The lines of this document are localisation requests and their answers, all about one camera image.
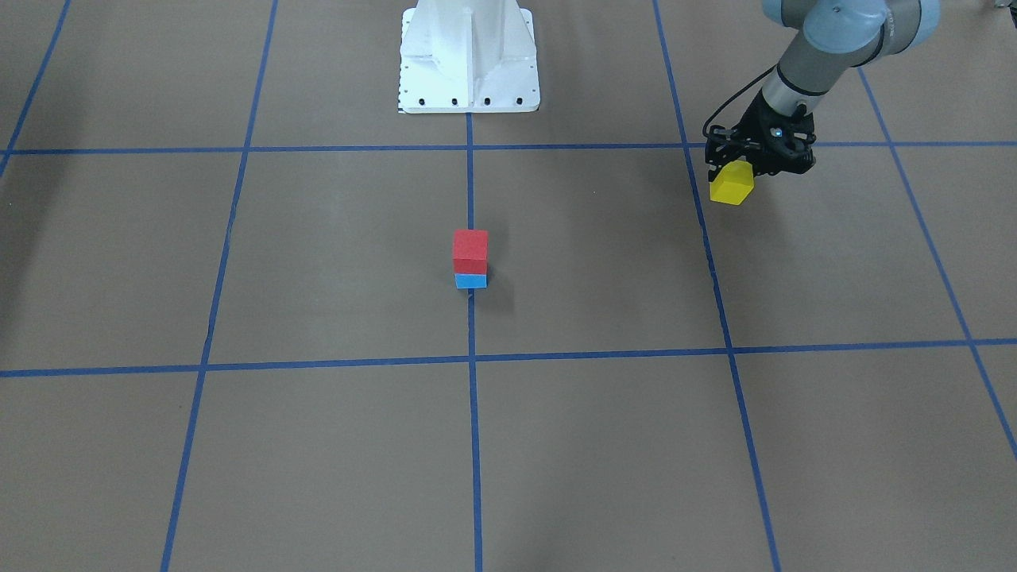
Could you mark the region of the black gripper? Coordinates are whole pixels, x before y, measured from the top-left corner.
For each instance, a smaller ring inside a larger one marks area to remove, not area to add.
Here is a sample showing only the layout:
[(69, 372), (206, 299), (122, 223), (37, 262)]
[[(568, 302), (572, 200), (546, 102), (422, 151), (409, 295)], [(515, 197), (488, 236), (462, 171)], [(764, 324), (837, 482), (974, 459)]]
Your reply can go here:
[(762, 93), (756, 94), (740, 121), (731, 128), (714, 119), (731, 103), (729, 98), (704, 122), (708, 177), (716, 177), (735, 160), (745, 160), (753, 176), (781, 172), (804, 174), (814, 164), (814, 117), (799, 110), (785, 116), (771, 108)]

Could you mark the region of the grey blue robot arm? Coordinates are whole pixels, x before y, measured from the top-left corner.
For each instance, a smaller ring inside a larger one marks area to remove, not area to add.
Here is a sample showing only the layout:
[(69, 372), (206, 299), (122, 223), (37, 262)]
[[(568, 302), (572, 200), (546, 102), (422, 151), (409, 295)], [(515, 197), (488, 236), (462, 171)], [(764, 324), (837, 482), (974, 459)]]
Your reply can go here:
[(731, 128), (705, 120), (713, 182), (744, 160), (753, 176), (803, 174), (816, 163), (814, 112), (850, 68), (925, 42), (941, 19), (938, 1), (764, 1), (770, 21), (796, 34), (784, 54), (749, 87), (758, 93)]

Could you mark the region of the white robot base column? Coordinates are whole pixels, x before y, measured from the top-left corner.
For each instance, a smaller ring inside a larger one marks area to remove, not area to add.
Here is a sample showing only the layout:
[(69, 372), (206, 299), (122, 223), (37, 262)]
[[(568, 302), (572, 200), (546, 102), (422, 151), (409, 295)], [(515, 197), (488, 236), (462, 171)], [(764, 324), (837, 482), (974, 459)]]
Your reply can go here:
[(516, 1), (419, 1), (402, 13), (397, 111), (507, 114), (541, 104), (536, 28)]

